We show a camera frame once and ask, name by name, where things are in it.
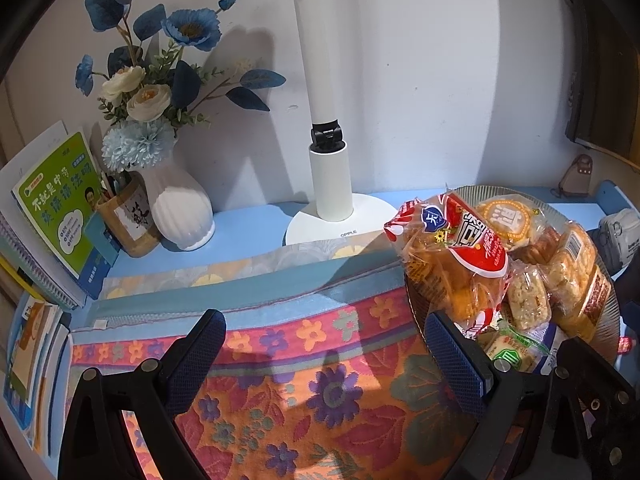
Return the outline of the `green label square pastry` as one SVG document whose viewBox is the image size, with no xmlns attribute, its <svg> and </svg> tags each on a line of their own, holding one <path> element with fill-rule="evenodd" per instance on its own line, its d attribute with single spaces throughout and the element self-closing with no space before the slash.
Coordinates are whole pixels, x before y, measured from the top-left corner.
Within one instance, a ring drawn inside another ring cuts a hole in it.
<svg viewBox="0 0 640 480">
<path fill-rule="evenodd" d="M 506 361 L 514 370 L 523 373 L 533 373 L 547 355 L 539 344 L 510 327 L 481 333 L 476 342 L 491 361 Z"/>
</svg>

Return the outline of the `red white bread bag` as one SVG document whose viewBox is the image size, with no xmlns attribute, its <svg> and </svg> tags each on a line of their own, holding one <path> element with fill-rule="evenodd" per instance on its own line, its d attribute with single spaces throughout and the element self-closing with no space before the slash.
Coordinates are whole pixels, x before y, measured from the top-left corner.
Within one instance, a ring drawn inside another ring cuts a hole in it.
<svg viewBox="0 0 640 480">
<path fill-rule="evenodd" d="M 445 311 L 468 335 L 491 323 L 508 289 L 508 253 L 457 193 L 409 200 L 384 233 L 428 313 Z"/>
</svg>

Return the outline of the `orange label sponge cake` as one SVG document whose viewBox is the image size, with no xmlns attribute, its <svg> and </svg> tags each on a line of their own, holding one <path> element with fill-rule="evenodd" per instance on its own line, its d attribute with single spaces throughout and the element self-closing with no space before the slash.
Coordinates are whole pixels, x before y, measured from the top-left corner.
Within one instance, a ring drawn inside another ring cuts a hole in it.
<svg viewBox="0 0 640 480">
<path fill-rule="evenodd" d="M 556 251 L 541 267 L 551 296 L 559 301 L 560 293 L 568 288 L 582 292 L 596 265 L 596 257 L 596 246 L 584 228 L 574 221 L 567 222 Z"/>
</svg>

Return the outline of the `round cracker bag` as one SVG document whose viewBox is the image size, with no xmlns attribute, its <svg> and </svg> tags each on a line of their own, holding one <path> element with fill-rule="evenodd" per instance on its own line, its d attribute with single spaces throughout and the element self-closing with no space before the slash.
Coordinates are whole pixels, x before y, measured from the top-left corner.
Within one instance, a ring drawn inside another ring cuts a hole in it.
<svg viewBox="0 0 640 480">
<path fill-rule="evenodd" d="M 496 232 L 507 252 L 535 243 L 547 226 L 542 210 L 520 194 L 491 197 L 475 210 Z"/>
</svg>

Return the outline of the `blue white red chip bag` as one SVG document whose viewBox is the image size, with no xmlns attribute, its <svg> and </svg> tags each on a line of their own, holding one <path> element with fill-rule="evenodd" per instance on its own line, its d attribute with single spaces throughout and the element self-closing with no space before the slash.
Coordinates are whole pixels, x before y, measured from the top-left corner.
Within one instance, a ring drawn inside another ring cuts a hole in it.
<svg viewBox="0 0 640 480">
<path fill-rule="evenodd" d="M 556 354 L 560 345 L 567 340 L 559 325 L 553 322 L 544 323 L 530 330 L 528 336 L 536 341 L 539 347 L 539 359 L 534 368 L 536 375 L 549 375 L 556 367 Z"/>
</svg>

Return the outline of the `orange biscuit packet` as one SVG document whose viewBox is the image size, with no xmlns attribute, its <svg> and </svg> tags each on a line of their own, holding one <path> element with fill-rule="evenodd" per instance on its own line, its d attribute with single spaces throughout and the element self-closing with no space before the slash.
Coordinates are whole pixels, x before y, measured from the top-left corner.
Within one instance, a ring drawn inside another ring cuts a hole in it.
<svg viewBox="0 0 640 480">
<path fill-rule="evenodd" d="M 546 284 L 538 266 L 514 266 L 508 291 L 510 321 L 517 330 L 533 330 L 552 317 Z"/>
</svg>

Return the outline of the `yellow cake packet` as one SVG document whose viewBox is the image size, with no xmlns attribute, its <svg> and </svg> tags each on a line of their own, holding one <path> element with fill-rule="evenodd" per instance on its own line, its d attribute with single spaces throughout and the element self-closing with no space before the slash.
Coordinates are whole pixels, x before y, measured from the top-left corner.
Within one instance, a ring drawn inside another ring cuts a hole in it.
<svg viewBox="0 0 640 480">
<path fill-rule="evenodd" d="M 560 293 L 553 322 L 569 337 L 592 341 L 611 290 L 610 280 L 596 264 L 582 292 L 568 288 Z"/>
</svg>

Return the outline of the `flat book stack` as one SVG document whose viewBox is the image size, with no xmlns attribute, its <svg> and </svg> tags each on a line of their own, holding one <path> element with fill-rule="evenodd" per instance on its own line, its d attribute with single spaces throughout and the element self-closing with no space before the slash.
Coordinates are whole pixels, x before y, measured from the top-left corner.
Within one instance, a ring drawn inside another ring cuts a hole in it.
<svg viewBox="0 0 640 480">
<path fill-rule="evenodd" d="M 59 306 L 28 295 L 10 329 L 3 397 L 27 444 L 40 456 L 52 452 L 51 410 L 69 325 L 70 315 Z"/>
</svg>

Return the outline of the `amber ribbed glass bowl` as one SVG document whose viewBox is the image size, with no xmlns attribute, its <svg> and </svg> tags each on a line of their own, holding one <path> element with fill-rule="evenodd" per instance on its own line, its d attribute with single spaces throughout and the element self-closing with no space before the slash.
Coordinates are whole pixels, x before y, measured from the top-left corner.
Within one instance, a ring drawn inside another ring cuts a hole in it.
<svg viewBox="0 0 640 480">
<path fill-rule="evenodd" d="M 596 245 L 576 221 L 521 193 L 471 185 L 409 200 L 385 234 L 404 266 L 420 330 L 442 311 L 491 358 L 547 373 L 565 339 L 607 360 L 620 308 Z"/>
</svg>

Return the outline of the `floral woven table cloth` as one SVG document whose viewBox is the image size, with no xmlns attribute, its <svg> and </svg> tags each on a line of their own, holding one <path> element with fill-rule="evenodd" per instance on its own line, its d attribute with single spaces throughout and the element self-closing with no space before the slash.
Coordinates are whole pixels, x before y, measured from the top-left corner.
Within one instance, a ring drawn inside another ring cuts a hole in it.
<svg viewBox="0 0 640 480">
<path fill-rule="evenodd" d="M 212 479 L 439 479 L 475 422 L 428 354 L 384 235 L 334 278 L 226 315 L 176 426 Z"/>
</svg>

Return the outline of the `small blue card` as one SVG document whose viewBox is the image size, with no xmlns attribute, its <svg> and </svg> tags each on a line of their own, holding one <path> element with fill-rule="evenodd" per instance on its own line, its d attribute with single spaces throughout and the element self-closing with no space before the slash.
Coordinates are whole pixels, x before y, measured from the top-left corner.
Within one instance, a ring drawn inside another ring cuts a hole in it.
<svg viewBox="0 0 640 480">
<path fill-rule="evenodd" d="M 98 212 L 93 211 L 84 227 L 84 235 L 108 265 L 114 266 L 122 245 L 119 244 Z"/>
</svg>

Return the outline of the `upright book row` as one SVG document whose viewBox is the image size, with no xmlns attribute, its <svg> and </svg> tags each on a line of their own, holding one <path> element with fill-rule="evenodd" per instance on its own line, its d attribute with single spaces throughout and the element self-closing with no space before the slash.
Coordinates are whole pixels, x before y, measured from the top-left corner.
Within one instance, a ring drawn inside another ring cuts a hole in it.
<svg viewBox="0 0 640 480">
<path fill-rule="evenodd" d="M 73 310 L 85 305 L 86 293 L 36 232 L 12 193 L 14 185 L 67 137 L 59 120 L 1 169 L 1 251 L 29 276 L 47 300 Z"/>
</svg>

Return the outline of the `small brown bag figurine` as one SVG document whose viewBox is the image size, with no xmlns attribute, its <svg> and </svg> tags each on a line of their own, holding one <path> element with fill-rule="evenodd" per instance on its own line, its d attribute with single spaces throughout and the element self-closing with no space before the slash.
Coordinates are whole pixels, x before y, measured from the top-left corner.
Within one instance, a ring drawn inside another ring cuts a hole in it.
<svg viewBox="0 0 640 480">
<path fill-rule="evenodd" d="M 590 191 L 593 161 L 587 154 L 578 155 L 551 193 L 556 197 L 587 197 Z"/>
</svg>

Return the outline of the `white desk lamp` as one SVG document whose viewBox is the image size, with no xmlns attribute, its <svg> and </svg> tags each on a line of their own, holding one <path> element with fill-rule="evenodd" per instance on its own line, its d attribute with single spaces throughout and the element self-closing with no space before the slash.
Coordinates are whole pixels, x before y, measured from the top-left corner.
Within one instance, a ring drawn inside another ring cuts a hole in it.
<svg viewBox="0 0 640 480">
<path fill-rule="evenodd" d="M 284 242 L 295 245 L 377 231 L 395 209 L 385 200 L 352 190 L 348 146 L 335 109 L 322 0 L 294 0 L 294 6 L 310 108 L 314 197 L 294 214 Z"/>
</svg>

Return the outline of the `bamboo pen holder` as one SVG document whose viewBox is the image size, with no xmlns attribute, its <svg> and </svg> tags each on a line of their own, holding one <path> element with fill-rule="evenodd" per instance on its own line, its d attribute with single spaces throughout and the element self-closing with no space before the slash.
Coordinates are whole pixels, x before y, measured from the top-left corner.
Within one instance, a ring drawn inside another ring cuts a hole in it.
<svg viewBox="0 0 640 480">
<path fill-rule="evenodd" d="M 139 177 L 132 177 L 117 195 L 101 198 L 96 212 L 131 258 L 147 255 L 162 240 Z"/>
</svg>

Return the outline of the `white ribbed vase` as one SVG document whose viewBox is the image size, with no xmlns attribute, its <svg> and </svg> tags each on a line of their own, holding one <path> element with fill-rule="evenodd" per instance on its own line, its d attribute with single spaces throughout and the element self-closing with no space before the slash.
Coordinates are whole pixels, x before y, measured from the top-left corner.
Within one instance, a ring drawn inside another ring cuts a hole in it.
<svg viewBox="0 0 640 480">
<path fill-rule="evenodd" d="M 160 234 L 183 252 L 204 246 L 215 232 L 213 206 L 204 188 L 169 155 L 136 169 Z"/>
</svg>

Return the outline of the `green grammar book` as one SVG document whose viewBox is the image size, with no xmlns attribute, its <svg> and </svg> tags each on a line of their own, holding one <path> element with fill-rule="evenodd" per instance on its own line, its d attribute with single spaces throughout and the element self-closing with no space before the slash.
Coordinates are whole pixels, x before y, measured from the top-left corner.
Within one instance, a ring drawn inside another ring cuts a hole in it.
<svg viewBox="0 0 640 480">
<path fill-rule="evenodd" d="M 103 197 L 102 179 L 84 135 L 68 133 L 14 185 L 12 193 L 87 299 L 98 299 L 113 266 L 84 235 L 84 227 Z"/>
</svg>

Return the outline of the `blue white artificial flowers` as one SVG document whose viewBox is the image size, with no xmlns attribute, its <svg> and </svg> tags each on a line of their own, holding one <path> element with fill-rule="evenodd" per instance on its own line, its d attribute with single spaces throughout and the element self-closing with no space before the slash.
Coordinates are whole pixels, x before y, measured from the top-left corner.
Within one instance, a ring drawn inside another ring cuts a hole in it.
<svg viewBox="0 0 640 480">
<path fill-rule="evenodd" d="M 258 93 L 283 86 L 285 76 L 254 67 L 208 70 L 183 57 L 188 49 L 209 53 L 218 46 L 220 14 L 237 1 L 174 12 L 157 4 L 133 16 L 134 0 L 84 0 L 93 30 L 114 30 L 123 42 L 107 55 L 105 70 L 97 70 L 88 54 L 75 70 L 76 89 L 83 96 L 99 92 L 98 109 L 110 125 L 101 144 L 108 171 L 164 162 L 180 128 L 208 121 L 198 110 L 207 101 L 225 98 L 242 110 L 269 110 Z"/>
</svg>

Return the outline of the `dark wall frame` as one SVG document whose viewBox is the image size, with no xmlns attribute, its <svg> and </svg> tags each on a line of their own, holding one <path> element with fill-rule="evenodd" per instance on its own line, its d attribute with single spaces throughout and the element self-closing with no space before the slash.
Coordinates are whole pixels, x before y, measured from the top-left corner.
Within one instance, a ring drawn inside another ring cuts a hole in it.
<svg viewBox="0 0 640 480">
<path fill-rule="evenodd" d="M 574 30 L 573 142 L 639 167 L 639 0 L 565 0 Z"/>
</svg>

